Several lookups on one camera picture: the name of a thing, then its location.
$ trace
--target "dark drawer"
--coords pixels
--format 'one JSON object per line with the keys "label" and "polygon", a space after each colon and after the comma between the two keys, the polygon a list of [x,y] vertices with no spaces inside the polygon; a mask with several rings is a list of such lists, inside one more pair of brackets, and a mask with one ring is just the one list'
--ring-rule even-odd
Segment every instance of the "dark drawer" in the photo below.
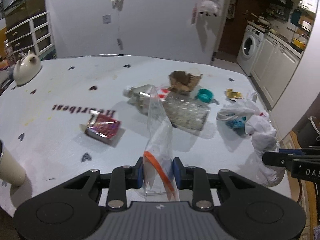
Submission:
{"label": "dark drawer", "polygon": [[49,27],[47,25],[47,26],[44,26],[43,28],[35,31],[36,39],[39,40],[41,37],[47,35],[48,33],[49,33]]}
{"label": "dark drawer", "polygon": [[18,39],[14,42],[11,42],[11,46],[13,48],[13,51],[31,46],[32,44],[33,44],[33,42],[32,42],[31,34],[28,36],[25,36],[21,39]]}
{"label": "dark drawer", "polygon": [[42,24],[45,24],[47,22],[47,15],[42,15],[38,18],[33,19],[33,26],[36,28]]}
{"label": "dark drawer", "polygon": [[[27,49],[23,49],[22,52],[23,52],[23,53],[28,53],[29,50],[33,51],[33,53],[36,53],[35,47],[30,47],[30,48],[27,48]],[[21,59],[21,57],[20,57],[20,51],[16,52],[14,55],[15,55],[17,61],[18,61],[19,59]]]}
{"label": "dark drawer", "polygon": [[43,50],[44,48],[48,47],[50,44],[51,44],[50,37],[45,38],[43,41],[40,41],[40,42],[38,43],[39,51],[41,51],[41,50]]}
{"label": "dark drawer", "polygon": [[13,31],[7,33],[6,36],[9,41],[13,41],[29,32],[30,32],[30,26],[29,26],[29,23],[27,22],[19,26],[18,28],[14,29]]}

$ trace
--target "hanging plush toy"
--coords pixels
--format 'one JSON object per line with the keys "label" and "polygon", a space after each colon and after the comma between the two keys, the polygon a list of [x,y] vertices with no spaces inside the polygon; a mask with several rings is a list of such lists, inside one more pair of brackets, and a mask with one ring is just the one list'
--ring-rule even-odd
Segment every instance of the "hanging plush toy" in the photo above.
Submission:
{"label": "hanging plush toy", "polygon": [[207,16],[214,15],[217,17],[217,13],[219,12],[219,4],[210,0],[202,1],[198,11],[200,14],[205,14]]}

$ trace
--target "wall outlet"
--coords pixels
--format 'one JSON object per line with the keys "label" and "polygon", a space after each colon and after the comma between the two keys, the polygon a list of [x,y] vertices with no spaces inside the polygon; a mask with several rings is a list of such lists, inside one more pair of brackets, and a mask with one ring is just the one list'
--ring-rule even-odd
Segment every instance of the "wall outlet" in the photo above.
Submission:
{"label": "wall outlet", "polygon": [[103,22],[104,24],[111,23],[111,15],[109,14],[109,15],[104,15],[104,16],[102,16],[102,22]]}

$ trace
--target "white table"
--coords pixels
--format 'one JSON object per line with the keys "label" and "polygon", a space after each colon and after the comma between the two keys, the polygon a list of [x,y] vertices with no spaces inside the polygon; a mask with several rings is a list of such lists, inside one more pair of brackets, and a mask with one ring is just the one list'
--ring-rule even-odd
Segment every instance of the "white table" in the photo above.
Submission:
{"label": "white table", "polygon": [[[0,206],[9,215],[13,216],[25,200],[89,169],[109,173],[121,165],[134,165],[148,141],[147,117],[127,103],[122,91],[127,85],[169,86],[168,75],[174,70],[202,73],[199,85],[210,89],[220,105],[210,104],[211,112],[199,137],[173,129],[173,155],[180,157],[185,166],[203,167],[210,173],[226,168],[254,180],[251,138],[216,121],[217,111],[228,104],[227,88],[244,95],[253,90],[246,76],[209,65],[136,56],[54,59],[42,61],[42,65],[31,82],[12,90],[13,82],[0,97],[0,138],[28,176],[18,189],[0,181]],[[54,105],[63,107],[52,110]],[[72,106],[76,109],[70,113]],[[116,111],[115,117],[125,132],[115,147],[82,132],[80,124],[90,117],[89,110],[82,113],[85,107]],[[92,160],[82,162],[85,153]],[[273,189],[291,196],[287,176]],[[128,202],[131,200],[143,198],[130,190]]]}

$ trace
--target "paper cup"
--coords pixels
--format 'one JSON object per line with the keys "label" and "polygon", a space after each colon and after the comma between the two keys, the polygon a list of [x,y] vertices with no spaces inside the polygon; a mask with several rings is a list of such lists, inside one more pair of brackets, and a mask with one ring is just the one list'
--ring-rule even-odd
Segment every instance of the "paper cup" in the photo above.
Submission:
{"label": "paper cup", "polygon": [[4,147],[0,140],[0,179],[3,179],[13,186],[19,187],[26,179],[26,171],[13,158],[10,152]]}

